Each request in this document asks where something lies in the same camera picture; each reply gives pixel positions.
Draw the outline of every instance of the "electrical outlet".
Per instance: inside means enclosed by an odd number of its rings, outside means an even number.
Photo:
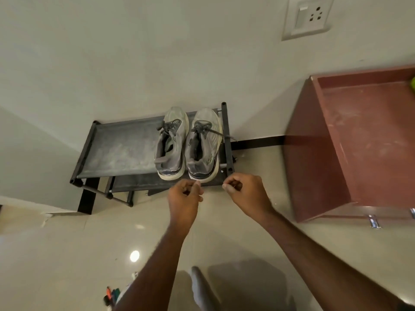
[[[329,30],[327,17],[334,0],[289,0],[283,40]]]

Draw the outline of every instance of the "person's left hand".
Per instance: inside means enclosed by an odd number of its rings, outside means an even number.
[[[195,180],[182,179],[171,187],[168,195],[170,226],[187,235],[198,214],[199,202],[203,201],[202,194],[200,182]]]

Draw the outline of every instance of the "glossy floor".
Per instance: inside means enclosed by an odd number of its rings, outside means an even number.
[[[279,147],[236,152],[235,168],[261,175],[274,206],[291,217]],[[279,246],[220,187],[204,202],[181,251],[169,310],[198,310],[186,271],[201,268],[227,310],[319,310]],[[90,216],[0,213],[0,299],[5,310],[105,310],[106,286],[124,288],[169,222],[166,192],[136,193],[129,208],[97,197]],[[299,227],[347,263],[415,302],[413,227],[319,222]],[[130,260],[139,252],[136,262]]]

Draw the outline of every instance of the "drawer handle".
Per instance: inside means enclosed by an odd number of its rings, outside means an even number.
[[[370,221],[370,225],[372,226],[372,228],[375,228],[375,229],[381,228],[375,215],[369,215],[369,221]]]

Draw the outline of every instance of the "black shoe rack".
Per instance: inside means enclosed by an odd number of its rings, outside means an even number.
[[[223,133],[229,135],[226,103],[214,109],[222,119]],[[188,112],[190,124],[196,112]],[[158,176],[154,166],[154,150],[158,140],[157,127],[163,116],[132,121],[101,124],[92,123],[88,137],[70,178],[76,187],[92,191],[133,206],[134,191],[148,190],[148,195],[165,191],[178,180],[165,181]],[[231,142],[223,138],[219,149],[220,169],[216,177],[202,186],[222,185],[234,172]],[[87,179],[109,177],[104,192],[87,184]],[[187,170],[182,178],[189,178]],[[128,192],[127,201],[115,198],[112,193]]]

